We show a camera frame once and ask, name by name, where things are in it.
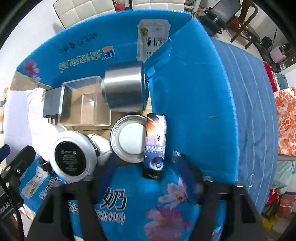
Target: stainless steel container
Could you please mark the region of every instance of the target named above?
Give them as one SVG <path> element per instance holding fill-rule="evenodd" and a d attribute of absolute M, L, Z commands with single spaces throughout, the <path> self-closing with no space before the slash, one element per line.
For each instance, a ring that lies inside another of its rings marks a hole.
<path fill-rule="evenodd" d="M 148 100 L 147 81 L 141 61 L 111 64 L 102 81 L 104 101 L 112 111 L 144 111 Z"/>

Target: red object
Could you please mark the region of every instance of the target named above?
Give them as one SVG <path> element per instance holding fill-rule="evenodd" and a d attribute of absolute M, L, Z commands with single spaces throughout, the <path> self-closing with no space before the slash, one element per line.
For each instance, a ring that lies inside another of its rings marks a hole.
<path fill-rule="evenodd" d="M 264 68 L 267 72 L 267 75 L 268 75 L 268 78 L 269 78 L 269 81 L 270 81 L 270 84 L 271 84 L 271 87 L 272 87 L 272 91 L 273 92 L 276 92 L 277 91 L 277 88 L 276 88 L 276 84 L 274 82 L 274 77 L 272 75 L 272 71 L 271 71 L 271 68 L 270 66 L 264 62 Z"/>
<path fill-rule="evenodd" d="M 271 204 L 274 200 L 277 200 L 279 198 L 279 195 L 276 192 L 276 189 L 270 189 L 269 197 L 267 200 L 267 205 Z"/>
<path fill-rule="evenodd" d="M 295 195 L 283 194 L 277 210 L 278 216 L 287 218 L 291 213 L 294 202 Z"/>
<path fill-rule="evenodd" d="M 116 2 L 115 7 L 117 11 L 123 11 L 125 9 L 125 5 L 120 2 Z"/>

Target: small dark gray box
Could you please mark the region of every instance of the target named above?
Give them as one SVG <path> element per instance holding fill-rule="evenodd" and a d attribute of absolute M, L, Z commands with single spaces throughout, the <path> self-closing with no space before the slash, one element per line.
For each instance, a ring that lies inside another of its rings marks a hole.
<path fill-rule="evenodd" d="M 66 100 L 69 99 L 71 93 L 71 90 L 64 86 L 47 90 L 45 93 L 43 117 L 57 118 L 67 108 Z"/>

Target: wooden chair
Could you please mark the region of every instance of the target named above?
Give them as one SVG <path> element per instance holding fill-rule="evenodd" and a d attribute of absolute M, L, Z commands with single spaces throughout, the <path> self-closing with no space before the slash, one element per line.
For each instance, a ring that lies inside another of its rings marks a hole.
<path fill-rule="evenodd" d="M 254 8 L 254 12 L 252 13 L 252 15 L 245 20 L 248 10 L 250 7 Z M 230 40 L 230 42 L 232 43 L 238 36 L 243 37 L 246 40 L 249 40 L 246 36 L 242 35 L 241 33 L 246 30 L 249 33 L 251 33 L 252 35 L 254 35 L 255 37 L 259 38 L 258 34 L 254 31 L 254 29 L 249 25 L 249 23 L 252 21 L 252 19 L 256 16 L 256 14 L 258 13 L 258 8 L 255 5 L 255 3 L 253 3 L 252 0 L 243 0 L 242 1 L 242 11 L 240 16 L 237 18 L 237 21 L 239 22 L 239 26 L 237 27 L 237 32 L 235 34 L 235 36 Z M 253 42 L 255 41 L 255 38 L 253 37 L 252 40 L 246 45 L 245 49 L 247 49 Z"/>

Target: white padded chair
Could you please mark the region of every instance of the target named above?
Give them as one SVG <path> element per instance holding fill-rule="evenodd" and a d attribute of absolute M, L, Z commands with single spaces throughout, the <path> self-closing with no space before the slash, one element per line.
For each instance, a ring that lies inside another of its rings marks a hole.
<path fill-rule="evenodd" d="M 185 0 L 133 0 L 133 9 L 154 8 L 184 11 Z"/>
<path fill-rule="evenodd" d="M 57 0 L 54 9 L 65 28 L 101 14 L 115 12 L 112 0 Z"/>

